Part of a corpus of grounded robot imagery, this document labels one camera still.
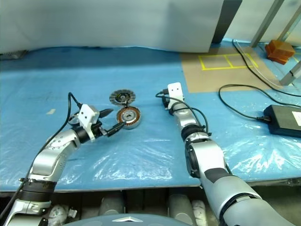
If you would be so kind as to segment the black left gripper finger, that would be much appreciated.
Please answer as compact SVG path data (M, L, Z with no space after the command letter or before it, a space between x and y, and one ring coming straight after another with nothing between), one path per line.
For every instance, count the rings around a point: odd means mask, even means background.
M108 116L110 113L112 113L113 111L114 111L114 109L111 109L111 108L101 110L99 112L98 118L104 118L104 117Z
M118 131L120 131L125 125L125 122L119 122L116 125L114 125L112 128L110 128L109 130L105 130L104 132L104 136L107 137L111 137L112 135L114 135L115 133L117 133Z

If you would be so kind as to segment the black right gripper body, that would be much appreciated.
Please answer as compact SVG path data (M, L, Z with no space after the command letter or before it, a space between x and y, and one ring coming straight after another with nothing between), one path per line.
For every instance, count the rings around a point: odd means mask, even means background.
M162 90L162 103L166 110L172 110L171 99L169 98L169 91L168 89Z

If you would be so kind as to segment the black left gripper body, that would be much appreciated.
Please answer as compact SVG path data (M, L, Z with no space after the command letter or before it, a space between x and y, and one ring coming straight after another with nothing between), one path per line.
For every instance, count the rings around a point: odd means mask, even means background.
M91 125L91 131L94 135L94 138L97 139L101 136L108 136L108 131L102 127L102 122L97 121L96 123Z

